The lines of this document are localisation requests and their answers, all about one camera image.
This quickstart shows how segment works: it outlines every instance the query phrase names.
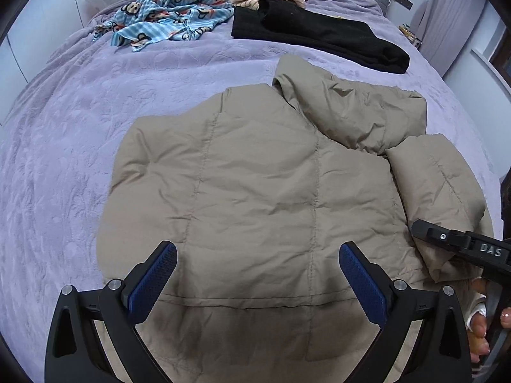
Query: small object on shelf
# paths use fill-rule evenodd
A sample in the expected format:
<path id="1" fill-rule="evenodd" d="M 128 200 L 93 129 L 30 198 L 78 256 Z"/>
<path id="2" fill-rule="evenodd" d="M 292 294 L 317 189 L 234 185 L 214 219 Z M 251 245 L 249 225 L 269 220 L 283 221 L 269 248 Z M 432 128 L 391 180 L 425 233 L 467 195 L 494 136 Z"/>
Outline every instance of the small object on shelf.
<path id="1" fill-rule="evenodd" d="M 408 39 L 408 41 L 414 46 L 416 47 L 417 49 L 421 47 L 422 45 L 422 40 L 420 40 L 416 35 L 414 35 L 410 30 L 409 30 L 409 25 L 408 24 L 403 24 L 402 26 L 399 26 L 398 29 L 400 30 L 401 33 L 403 33 L 405 35 L 405 37 Z"/>

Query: curtain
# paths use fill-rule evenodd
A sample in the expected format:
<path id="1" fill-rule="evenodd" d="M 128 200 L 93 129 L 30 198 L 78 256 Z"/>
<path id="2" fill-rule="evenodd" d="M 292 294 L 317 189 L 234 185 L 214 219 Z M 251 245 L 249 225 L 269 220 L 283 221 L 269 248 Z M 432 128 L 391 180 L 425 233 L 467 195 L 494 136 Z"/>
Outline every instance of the curtain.
<path id="1" fill-rule="evenodd" d="M 421 5 L 410 30 L 422 40 L 421 54 L 444 76 L 481 17 L 486 0 L 429 0 Z"/>

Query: window frame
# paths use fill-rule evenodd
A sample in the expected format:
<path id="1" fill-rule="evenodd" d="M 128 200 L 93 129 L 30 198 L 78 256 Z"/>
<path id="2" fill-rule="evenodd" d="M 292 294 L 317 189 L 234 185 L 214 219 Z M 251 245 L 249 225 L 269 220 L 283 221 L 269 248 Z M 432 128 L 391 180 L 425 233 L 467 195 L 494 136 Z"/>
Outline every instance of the window frame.
<path id="1" fill-rule="evenodd" d="M 499 72 L 499 74 L 504 78 L 504 80 L 511 86 L 511 75 L 506 71 L 506 64 L 509 62 L 511 58 L 511 33 L 509 29 L 506 29 L 502 39 L 500 40 L 499 45 L 495 49 L 492 57 L 490 58 L 490 63 L 493 67 Z"/>

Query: fingernail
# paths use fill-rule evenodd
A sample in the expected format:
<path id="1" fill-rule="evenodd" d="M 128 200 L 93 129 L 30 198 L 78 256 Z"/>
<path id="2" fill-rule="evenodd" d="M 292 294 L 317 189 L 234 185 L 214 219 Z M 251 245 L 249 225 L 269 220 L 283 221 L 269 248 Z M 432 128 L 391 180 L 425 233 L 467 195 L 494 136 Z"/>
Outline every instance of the fingernail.
<path id="1" fill-rule="evenodd" d="M 511 316 L 507 312 L 503 312 L 500 316 L 500 320 L 505 325 L 511 325 Z"/>
<path id="2" fill-rule="evenodd" d="M 488 341 L 482 343 L 481 351 L 484 355 L 490 354 L 490 344 L 488 344 Z"/>
<path id="3" fill-rule="evenodd" d="M 484 327 L 482 325 L 476 325 L 475 328 L 476 329 L 474 331 L 476 332 L 477 335 L 482 335 L 482 336 L 486 337 L 486 327 Z"/>

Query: bed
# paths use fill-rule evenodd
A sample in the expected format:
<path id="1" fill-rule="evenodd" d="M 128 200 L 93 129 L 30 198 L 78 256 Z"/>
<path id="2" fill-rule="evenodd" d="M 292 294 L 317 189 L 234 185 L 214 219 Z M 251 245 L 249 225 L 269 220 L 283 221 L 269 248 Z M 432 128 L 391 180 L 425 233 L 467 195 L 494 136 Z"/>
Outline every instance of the bed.
<path id="1" fill-rule="evenodd" d="M 278 59 L 298 55 L 340 78 L 420 92 L 427 133 L 442 133 L 464 156 L 484 191 L 502 237 L 499 180 L 481 136 L 451 90 L 372 0 L 309 0 L 307 9 L 361 20 L 410 55 L 406 74 L 364 68 L 322 51 L 234 40 L 232 19 L 190 42 L 163 41 L 133 53 L 111 47 L 93 26 L 71 35 L 17 98 L 0 146 L 0 331 L 36 383 L 59 291 L 102 286 L 95 235 L 114 155 L 137 117 L 174 115 L 229 86 L 271 83 Z"/>

